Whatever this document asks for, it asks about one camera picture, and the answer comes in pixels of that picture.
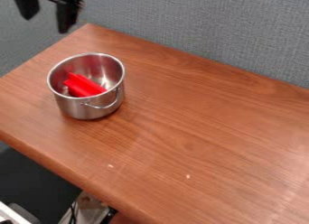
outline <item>metal pot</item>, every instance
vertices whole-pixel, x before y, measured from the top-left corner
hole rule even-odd
[[[87,98],[74,98],[63,84],[68,73],[83,75],[103,86],[107,91]],[[78,119],[96,119],[111,114],[125,96],[125,66],[111,55],[83,53],[60,61],[51,69],[47,84],[56,98],[60,110]]]

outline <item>wooden table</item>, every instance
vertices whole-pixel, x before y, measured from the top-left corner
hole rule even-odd
[[[127,68],[126,100],[94,121],[46,85],[87,51]],[[2,140],[135,221],[309,223],[307,89],[87,24],[0,79],[0,105]]]

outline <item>gray wall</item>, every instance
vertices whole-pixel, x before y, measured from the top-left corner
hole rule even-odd
[[[87,0],[88,21],[309,88],[309,0]]]

